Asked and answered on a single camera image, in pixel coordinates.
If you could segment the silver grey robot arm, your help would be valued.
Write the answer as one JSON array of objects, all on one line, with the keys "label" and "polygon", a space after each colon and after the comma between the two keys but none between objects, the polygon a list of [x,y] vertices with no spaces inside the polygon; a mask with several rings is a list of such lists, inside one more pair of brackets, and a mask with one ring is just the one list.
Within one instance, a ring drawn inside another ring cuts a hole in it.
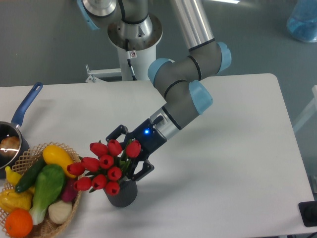
[{"label": "silver grey robot arm", "polygon": [[80,0],[77,4],[91,29],[107,30],[120,64],[116,70],[88,71],[89,77],[120,75],[124,81],[150,81],[165,100],[164,106],[132,132],[120,125],[107,137],[112,140],[124,135],[122,146],[131,139],[140,142],[140,154],[123,172],[125,179],[138,181],[153,170],[149,156],[212,104],[201,80],[230,66],[230,50],[214,39],[199,0],[172,1],[189,51],[179,61],[156,57],[162,25],[149,13],[146,0]]}]

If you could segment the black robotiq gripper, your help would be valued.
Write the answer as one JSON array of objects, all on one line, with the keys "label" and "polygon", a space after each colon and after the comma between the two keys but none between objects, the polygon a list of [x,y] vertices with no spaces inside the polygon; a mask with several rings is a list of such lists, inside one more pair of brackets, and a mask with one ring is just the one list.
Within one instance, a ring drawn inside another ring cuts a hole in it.
[{"label": "black robotiq gripper", "polygon": [[[148,157],[157,149],[159,149],[167,140],[159,134],[154,128],[154,125],[150,119],[146,119],[132,132],[128,131],[128,128],[120,124],[114,131],[112,131],[107,137],[106,142],[118,139],[121,135],[124,135],[124,140],[120,142],[120,145],[127,145],[130,139],[136,139],[141,144],[142,151],[136,158],[137,161],[131,162],[131,166],[128,169],[127,177],[133,181],[139,181],[154,170],[154,165],[148,160]],[[136,171],[139,163],[142,163],[142,168]]]}]

